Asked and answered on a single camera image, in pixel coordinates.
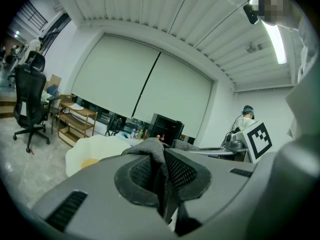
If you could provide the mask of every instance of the ceiling light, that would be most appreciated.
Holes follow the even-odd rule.
[[[263,20],[262,20],[262,23],[270,36],[270,39],[276,54],[276,58],[278,60],[278,64],[287,63],[284,42],[282,41],[282,37],[281,37],[278,26],[277,25],[270,26],[266,24]]]

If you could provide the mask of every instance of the roller blind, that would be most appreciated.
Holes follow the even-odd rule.
[[[156,113],[181,121],[182,134],[196,138],[211,86],[210,80],[185,63],[161,53],[133,117],[150,123]]]
[[[72,93],[131,118],[158,54],[146,45],[105,35],[85,60]]]

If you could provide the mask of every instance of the wooden rack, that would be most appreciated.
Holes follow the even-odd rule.
[[[86,108],[82,110],[72,109],[70,106],[72,106],[73,104],[75,103],[72,101],[60,103],[58,125],[59,138],[72,147],[76,144],[76,142],[79,139],[89,137],[86,135],[88,129],[92,128],[92,136],[94,135],[98,115],[97,112],[92,112]],[[65,107],[65,111],[68,110],[68,112],[61,113],[63,107]],[[82,119],[76,114],[71,113],[71,111],[75,112],[77,115],[80,115],[84,118]],[[94,116],[93,124],[88,122],[88,118],[92,116]],[[67,126],[60,128],[60,120],[65,121],[67,123]]]

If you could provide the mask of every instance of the ceiling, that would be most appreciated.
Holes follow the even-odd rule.
[[[293,86],[297,82],[303,47],[298,33],[280,30],[287,63],[278,64],[263,24],[249,23],[242,9],[246,0],[74,1],[83,24],[127,21],[183,41],[206,56],[212,66],[218,66],[236,91]],[[250,44],[256,51],[246,51]]]

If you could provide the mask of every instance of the staircase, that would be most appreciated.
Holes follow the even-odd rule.
[[[0,96],[0,119],[14,117],[16,101],[16,97]]]

